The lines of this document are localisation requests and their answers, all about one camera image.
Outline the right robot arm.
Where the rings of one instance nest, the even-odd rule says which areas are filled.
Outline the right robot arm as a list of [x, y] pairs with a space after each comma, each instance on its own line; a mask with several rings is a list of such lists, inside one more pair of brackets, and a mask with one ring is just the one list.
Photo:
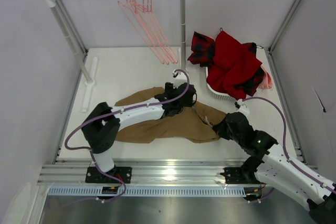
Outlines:
[[240, 112], [227, 114], [213, 130], [249, 156], [234, 172], [224, 170], [223, 176], [266, 184], [300, 204], [315, 223], [335, 223], [335, 182], [289, 155], [268, 133], [253, 129]]

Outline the tan pleated skirt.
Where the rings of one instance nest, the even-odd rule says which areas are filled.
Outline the tan pleated skirt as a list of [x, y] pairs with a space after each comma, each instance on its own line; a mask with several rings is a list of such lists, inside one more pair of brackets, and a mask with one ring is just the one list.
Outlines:
[[212, 127], [219, 124], [226, 113], [195, 99], [196, 96], [192, 96], [192, 107], [184, 107], [173, 117], [144, 121], [120, 130], [116, 141], [149, 144], [157, 138], [170, 137], [183, 137], [193, 143], [219, 140]]

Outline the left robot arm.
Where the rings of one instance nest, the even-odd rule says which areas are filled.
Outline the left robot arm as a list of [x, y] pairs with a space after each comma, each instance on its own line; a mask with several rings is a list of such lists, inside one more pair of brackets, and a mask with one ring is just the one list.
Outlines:
[[106, 102], [99, 103], [81, 128], [98, 168], [104, 173], [115, 169], [110, 149], [119, 131], [137, 123], [173, 117], [185, 107], [192, 107], [195, 96], [196, 90], [192, 84], [183, 83], [175, 88], [167, 82], [163, 93], [144, 102], [115, 108]]

